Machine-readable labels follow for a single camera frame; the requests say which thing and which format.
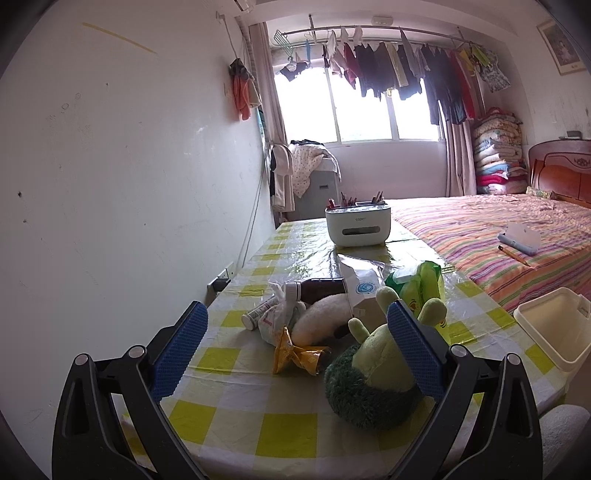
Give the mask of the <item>green snack bag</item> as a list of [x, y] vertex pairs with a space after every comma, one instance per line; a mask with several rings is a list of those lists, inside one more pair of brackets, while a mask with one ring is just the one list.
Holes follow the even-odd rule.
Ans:
[[439, 264], [427, 260], [416, 267], [393, 270], [386, 285], [397, 292], [420, 323], [434, 327], [451, 344]]

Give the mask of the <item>white printed paper cup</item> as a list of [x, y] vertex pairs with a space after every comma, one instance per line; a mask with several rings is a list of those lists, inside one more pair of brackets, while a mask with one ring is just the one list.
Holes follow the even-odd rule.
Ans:
[[253, 331], [259, 327], [259, 320], [263, 314], [280, 303], [280, 299], [276, 295], [270, 296], [269, 299], [254, 307], [249, 312], [242, 314], [242, 325], [246, 330]]

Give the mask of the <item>gold snack wrapper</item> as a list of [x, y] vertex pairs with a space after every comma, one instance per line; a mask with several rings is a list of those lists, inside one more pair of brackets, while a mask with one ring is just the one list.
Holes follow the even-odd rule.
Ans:
[[290, 331], [283, 327], [273, 353], [273, 374], [280, 374], [294, 365], [311, 376], [318, 376], [325, 370], [331, 355], [330, 347], [294, 345]]

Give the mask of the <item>white paper carton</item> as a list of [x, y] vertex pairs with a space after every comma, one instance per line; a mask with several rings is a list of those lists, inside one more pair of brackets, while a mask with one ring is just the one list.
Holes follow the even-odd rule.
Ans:
[[339, 254], [337, 258], [353, 317], [361, 320], [372, 333], [387, 322], [388, 308], [398, 299], [392, 289], [382, 291], [390, 267], [380, 261], [345, 254]]

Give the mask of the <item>brown bottle blue label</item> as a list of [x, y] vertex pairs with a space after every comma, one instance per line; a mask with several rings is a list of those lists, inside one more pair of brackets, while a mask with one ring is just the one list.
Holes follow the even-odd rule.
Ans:
[[345, 292], [342, 278], [311, 278], [298, 285], [298, 299], [307, 304], [314, 304], [329, 296]]

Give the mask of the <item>white plastic bag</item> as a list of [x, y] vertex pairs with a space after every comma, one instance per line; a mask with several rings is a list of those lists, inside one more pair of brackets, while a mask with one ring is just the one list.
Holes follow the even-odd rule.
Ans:
[[301, 301], [299, 282], [287, 282], [283, 285], [270, 282], [270, 287], [277, 302], [263, 313], [257, 327], [263, 341], [276, 347], [283, 328], [287, 327], [287, 330], [291, 331], [304, 315], [307, 305]]

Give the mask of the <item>cream plastic trash bin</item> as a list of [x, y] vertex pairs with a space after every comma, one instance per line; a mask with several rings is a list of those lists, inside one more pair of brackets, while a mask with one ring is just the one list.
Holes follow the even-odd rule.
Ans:
[[590, 301], [560, 287], [520, 304], [513, 312], [517, 323], [550, 360], [574, 376], [590, 354]]

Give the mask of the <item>grey trouser knee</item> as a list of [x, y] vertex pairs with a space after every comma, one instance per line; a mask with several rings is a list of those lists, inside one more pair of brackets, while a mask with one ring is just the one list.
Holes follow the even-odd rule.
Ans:
[[540, 418], [544, 479], [583, 479], [590, 473], [590, 412], [563, 404]]

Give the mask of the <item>yellow pencil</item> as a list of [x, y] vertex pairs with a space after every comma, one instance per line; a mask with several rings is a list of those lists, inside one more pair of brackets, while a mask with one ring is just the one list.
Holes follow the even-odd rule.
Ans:
[[497, 249], [503, 253], [504, 255], [506, 255], [507, 257], [519, 262], [520, 264], [526, 266], [526, 267], [531, 267], [531, 265], [525, 260], [520, 258], [519, 256], [517, 256], [516, 254], [512, 253], [511, 251], [507, 250], [505, 247], [503, 247], [502, 245], [498, 245]]

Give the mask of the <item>black power adapter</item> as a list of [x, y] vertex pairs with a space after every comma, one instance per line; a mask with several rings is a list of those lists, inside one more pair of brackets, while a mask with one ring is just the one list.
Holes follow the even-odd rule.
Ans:
[[230, 281], [231, 279], [228, 276], [216, 276], [214, 280], [207, 284], [207, 293], [217, 296], [228, 286]]

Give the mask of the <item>white desk organizer box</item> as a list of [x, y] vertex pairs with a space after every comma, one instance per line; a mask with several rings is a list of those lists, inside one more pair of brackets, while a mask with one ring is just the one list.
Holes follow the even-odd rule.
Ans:
[[342, 248], [381, 245], [391, 233], [391, 207], [381, 198], [356, 202], [342, 197], [341, 205], [329, 199], [325, 220], [329, 238]]

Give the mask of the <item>stack of folded quilts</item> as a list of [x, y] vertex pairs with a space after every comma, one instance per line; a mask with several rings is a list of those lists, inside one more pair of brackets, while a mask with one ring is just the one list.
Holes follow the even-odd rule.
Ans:
[[524, 194], [529, 173], [523, 156], [522, 122], [511, 112], [490, 108], [472, 131], [477, 193]]

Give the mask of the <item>pink right curtain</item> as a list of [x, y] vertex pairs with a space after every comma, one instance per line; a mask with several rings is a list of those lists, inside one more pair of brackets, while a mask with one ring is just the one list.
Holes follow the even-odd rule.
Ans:
[[440, 111], [441, 126], [446, 142], [446, 196], [472, 196], [477, 194], [477, 181], [473, 153], [471, 124], [454, 124]]

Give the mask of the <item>orange garment on wall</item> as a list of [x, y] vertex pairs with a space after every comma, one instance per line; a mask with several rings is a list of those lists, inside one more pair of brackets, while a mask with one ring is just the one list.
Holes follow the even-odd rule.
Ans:
[[231, 90], [235, 108], [238, 111], [239, 118], [242, 121], [249, 120], [252, 116], [252, 109], [259, 107], [260, 97], [256, 90], [256, 83], [252, 74], [243, 65], [242, 60], [235, 58], [229, 65], [229, 75], [231, 80]]

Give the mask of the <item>framed wall picture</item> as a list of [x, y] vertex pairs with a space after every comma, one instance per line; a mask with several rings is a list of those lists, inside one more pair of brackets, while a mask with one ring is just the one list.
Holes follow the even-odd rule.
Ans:
[[574, 46], [552, 19], [537, 26], [561, 76], [586, 69]]

